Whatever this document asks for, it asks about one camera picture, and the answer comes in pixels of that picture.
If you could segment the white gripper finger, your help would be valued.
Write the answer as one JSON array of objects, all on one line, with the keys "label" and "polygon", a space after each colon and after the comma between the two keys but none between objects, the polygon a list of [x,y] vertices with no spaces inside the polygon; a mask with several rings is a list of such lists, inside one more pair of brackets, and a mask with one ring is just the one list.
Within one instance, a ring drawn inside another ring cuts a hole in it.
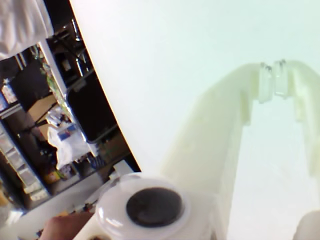
[{"label": "white gripper finger", "polygon": [[320,178],[320,74],[300,61],[273,64],[274,94],[293,98],[294,114],[302,124],[308,173]]},{"label": "white gripper finger", "polygon": [[227,238],[243,128],[254,101],[271,99],[272,81],[269,65],[246,64],[196,101],[161,167],[188,199],[190,215],[177,238]]}]

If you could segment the person's hand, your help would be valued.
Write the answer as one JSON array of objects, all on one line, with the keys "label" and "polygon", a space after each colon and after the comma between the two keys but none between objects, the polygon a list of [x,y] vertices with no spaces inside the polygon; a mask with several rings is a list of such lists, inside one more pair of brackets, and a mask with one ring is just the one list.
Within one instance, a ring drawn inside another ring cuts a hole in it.
[{"label": "person's hand", "polygon": [[44,225],[40,240],[72,240],[93,216],[91,212],[52,217]]}]

